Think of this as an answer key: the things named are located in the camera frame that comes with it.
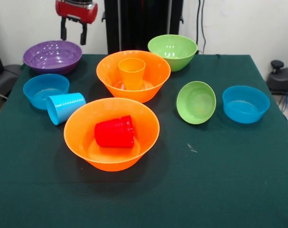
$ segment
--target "green bowl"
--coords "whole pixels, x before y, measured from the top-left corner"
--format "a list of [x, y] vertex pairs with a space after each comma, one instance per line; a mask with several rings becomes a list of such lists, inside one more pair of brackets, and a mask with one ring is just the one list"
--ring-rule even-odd
[[216, 109], [216, 95], [204, 82], [190, 82], [179, 92], [177, 109], [180, 117], [190, 124], [201, 124], [211, 118]]
[[163, 57], [171, 66], [172, 71], [178, 71], [189, 64], [198, 47], [192, 39], [170, 34], [151, 39], [148, 49]]

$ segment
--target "black stand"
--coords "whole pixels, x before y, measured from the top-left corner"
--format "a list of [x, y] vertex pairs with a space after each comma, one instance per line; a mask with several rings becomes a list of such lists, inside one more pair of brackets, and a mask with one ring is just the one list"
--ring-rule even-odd
[[4, 67], [0, 59], [0, 95], [9, 95], [20, 74], [20, 65], [8, 65]]

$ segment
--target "blue bowl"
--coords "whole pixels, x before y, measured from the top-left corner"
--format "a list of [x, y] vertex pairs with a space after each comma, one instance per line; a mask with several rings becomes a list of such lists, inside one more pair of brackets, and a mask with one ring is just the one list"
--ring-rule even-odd
[[46, 98], [53, 95], [67, 94], [69, 86], [70, 83], [64, 76], [46, 74], [27, 81], [23, 87], [23, 92], [34, 107], [46, 110]]
[[269, 98], [265, 93], [245, 85], [227, 88], [222, 98], [225, 114], [241, 124], [257, 122], [270, 106]]

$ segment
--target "bowl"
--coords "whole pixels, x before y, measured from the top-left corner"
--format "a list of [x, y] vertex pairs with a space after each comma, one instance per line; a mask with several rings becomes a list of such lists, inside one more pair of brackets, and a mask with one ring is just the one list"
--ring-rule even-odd
[[183, 69], [197, 52], [197, 44], [180, 35], [161, 35], [151, 39], [148, 49], [162, 56], [171, 66], [172, 71]]
[[257, 122], [270, 106], [265, 93], [246, 85], [227, 88], [222, 94], [222, 99], [225, 114], [241, 124]]
[[67, 78], [57, 74], [36, 76], [27, 81], [23, 87], [24, 95], [30, 103], [41, 110], [46, 110], [49, 96], [67, 94], [70, 83]]
[[[95, 140], [97, 123], [130, 115], [134, 127], [133, 148], [100, 147]], [[121, 171], [134, 165], [158, 139], [160, 125], [156, 115], [144, 104], [126, 98], [92, 101], [68, 119], [64, 138], [69, 149], [104, 171]]]
[[24, 63], [38, 74], [67, 74], [82, 57], [82, 49], [68, 41], [46, 41], [30, 47], [23, 56]]
[[208, 84], [190, 82], [178, 94], [177, 109], [180, 117], [189, 124], [204, 123], [215, 112], [216, 95]]
[[[125, 90], [118, 64], [125, 58], [139, 58], [146, 63], [140, 90]], [[96, 68], [97, 77], [114, 97], [129, 98], [144, 103], [151, 100], [169, 78], [169, 64], [160, 56], [139, 50], [116, 52], [103, 58]]]

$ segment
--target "black knob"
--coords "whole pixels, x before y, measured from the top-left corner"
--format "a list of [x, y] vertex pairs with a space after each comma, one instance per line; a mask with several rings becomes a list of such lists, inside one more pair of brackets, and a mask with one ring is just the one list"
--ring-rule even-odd
[[271, 65], [272, 65], [274, 70], [280, 70], [281, 68], [284, 67], [284, 63], [280, 60], [273, 60], [271, 62]]

